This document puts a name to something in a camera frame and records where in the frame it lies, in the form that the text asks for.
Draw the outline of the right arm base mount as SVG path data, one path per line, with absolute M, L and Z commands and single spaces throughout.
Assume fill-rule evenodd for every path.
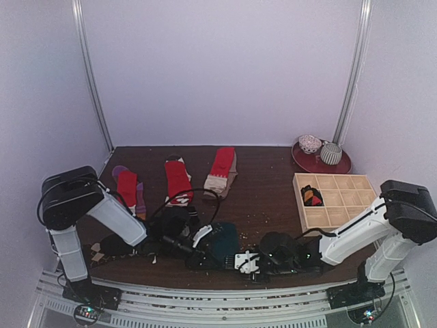
M 378 310 L 375 300 L 385 295 L 383 283 L 353 282 L 326 290 L 330 308 L 347 308 L 348 318 L 358 325 L 375 321 Z

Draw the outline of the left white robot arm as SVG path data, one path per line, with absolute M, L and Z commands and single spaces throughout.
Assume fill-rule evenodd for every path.
M 76 225 L 89 216 L 112 231 L 100 242 L 106 256 L 149 256 L 170 243 L 181 243 L 199 225 L 192 208 L 166 207 L 142 221 L 121 193 L 107 189 L 90 166 L 51 176 L 42 183 L 37 217 L 46 228 L 72 293 L 83 303 L 98 298 Z

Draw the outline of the black red yellow argyle sock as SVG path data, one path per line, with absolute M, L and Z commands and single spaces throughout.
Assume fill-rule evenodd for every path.
M 304 206 L 323 206 L 324 200 L 320 191 L 307 185 L 300 189 Z

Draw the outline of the dark green christmas sock pair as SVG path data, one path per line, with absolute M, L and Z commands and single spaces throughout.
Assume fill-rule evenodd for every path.
M 226 259 L 233 258 L 240 250 L 238 231 L 233 223 L 213 223 L 206 241 L 209 254 L 221 268 L 225 267 Z

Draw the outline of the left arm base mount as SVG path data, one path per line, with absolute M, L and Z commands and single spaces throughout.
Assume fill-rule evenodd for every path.
M 119 288 L 101 286 L 92 282 L 66 283 L 62 297 L 77 303 L 72 317 L 80 326 L 96 324 L 106 310 L 117 310 L 122 298 Z

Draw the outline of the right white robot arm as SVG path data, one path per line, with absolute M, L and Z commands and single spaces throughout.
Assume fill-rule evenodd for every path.
M 381 194 L 363 212 L 332 232 L 321 231 L 308 243 L 286 233 L 265 234 L 256 252 L 235 257 L 234 268 L 251 279 L 324 273 L 382 239 L 377 252 L 364 261 L 360 279 L 350 286 L 350 296 L 365 301 L 411 249 L 436 239 L 436 207 L 426 187 L 387 180 L 380 189 Z

